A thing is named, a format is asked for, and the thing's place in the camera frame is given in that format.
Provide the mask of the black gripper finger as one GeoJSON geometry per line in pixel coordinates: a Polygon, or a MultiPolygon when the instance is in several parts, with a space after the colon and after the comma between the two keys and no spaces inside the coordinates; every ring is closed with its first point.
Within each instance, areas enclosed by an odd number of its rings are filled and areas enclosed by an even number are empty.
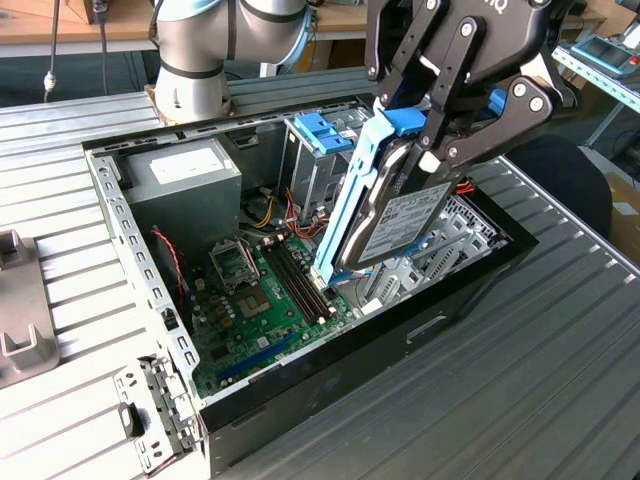
{"type": "Polygon", "coordinates": [[[446,131],[450,115],[432,108],[417,142],[418,167],[434,173],[441,164],[454,169],[491,159],[517,144],[554,113],[555,94],[526,76],[510,85],[502,114],[495,121],[465,135],[446,131]]]}
{"type": "Polygon", "coordinates": [[[441,144],[451,119],[449,108],[459,94],[473,57],[486,32],[486,22],[461,15],[452,1],[423,1],[393,53],[386,37],[398,12],[395,1],[371,1],[367,7],[365,66],[377,83],[380,104],[404,108],[430,94],[431,110],[420,144],[441,144]]]}

